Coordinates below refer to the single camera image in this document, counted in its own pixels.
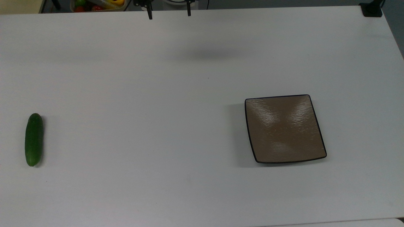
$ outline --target green cucumber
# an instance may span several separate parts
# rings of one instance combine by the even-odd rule
[[[25,159],[29,166],[35,166],[41,160],[44,144],[44,123],[41,115],[33,113],[25,130]]]

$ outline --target fruit basket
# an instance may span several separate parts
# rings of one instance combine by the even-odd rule
[[[124,11],[129,0],[70,0],[70,10],[82,12]]]

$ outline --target table surface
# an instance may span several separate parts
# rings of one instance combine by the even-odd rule
[[[404,216],[404,61],[358,6],[0,16],[0,225]],[[311,95],[328,156],[254,161],[244,100]],[[43,161],[25,126],[45,122]]]

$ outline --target yellow pepper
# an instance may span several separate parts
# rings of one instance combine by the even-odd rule
[[[110,0],[110,3],[120,6],[125,3],[125,0]]]

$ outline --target plate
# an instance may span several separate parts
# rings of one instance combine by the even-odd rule
[[[246,99],[245,111],[255,161],[305,162],[327,156],[309,95]]]

